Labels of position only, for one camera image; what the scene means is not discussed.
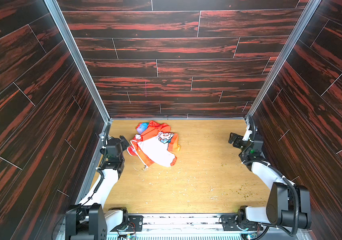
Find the wood panel wall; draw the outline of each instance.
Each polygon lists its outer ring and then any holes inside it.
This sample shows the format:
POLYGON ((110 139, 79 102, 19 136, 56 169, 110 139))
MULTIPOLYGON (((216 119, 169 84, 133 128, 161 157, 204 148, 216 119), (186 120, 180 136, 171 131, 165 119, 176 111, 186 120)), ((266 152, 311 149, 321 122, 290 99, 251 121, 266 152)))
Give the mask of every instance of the wood panel wall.
POLYGON ((58 3, 113 118, 244 117, 306 5, 58 3))
POLYGON ((55 238, 103 121, 43 0, 0 3, 0 239, 55 238))
POLYGON ((317 240, 342 240, 342 0, 323 0, 254 115, 265 152, 310 190, 317 240))

